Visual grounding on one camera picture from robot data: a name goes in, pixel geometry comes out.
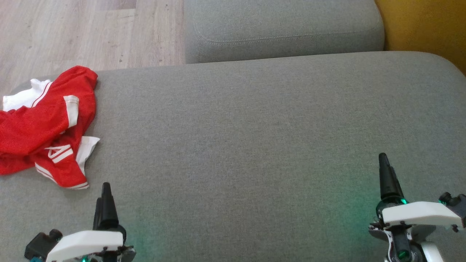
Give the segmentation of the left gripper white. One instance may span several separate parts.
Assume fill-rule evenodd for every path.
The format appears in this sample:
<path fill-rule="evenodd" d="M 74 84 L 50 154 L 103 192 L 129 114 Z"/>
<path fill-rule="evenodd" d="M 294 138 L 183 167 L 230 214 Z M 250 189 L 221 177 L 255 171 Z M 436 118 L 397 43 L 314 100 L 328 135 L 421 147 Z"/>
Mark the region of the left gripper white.
<path fill-rule="evenodd" d="M 96 200 L 93 230 L 63 237 L 48 253 L 47 262 L 132 262 L 133 246 L 126 246 L 126 230 L 119 224 L 109 182 Z"/>

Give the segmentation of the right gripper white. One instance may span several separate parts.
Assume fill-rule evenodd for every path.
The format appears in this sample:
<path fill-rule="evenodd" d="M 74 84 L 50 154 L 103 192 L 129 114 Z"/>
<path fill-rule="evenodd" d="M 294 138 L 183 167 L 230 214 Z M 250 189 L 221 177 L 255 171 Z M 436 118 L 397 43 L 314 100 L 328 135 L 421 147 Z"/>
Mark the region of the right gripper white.
<path fill-rule="evenodd" d="M 380 199 L 404 198 L 386 153 L 378 155 L 378 163 Z M 388 243 L 385 262 L 442 262 L 437 245 L 427 240 L 437 227 L 456 233 L 465 230 L 465 196 L 441 196 L 437 202 L 381 202 L 368 232 Z"/>

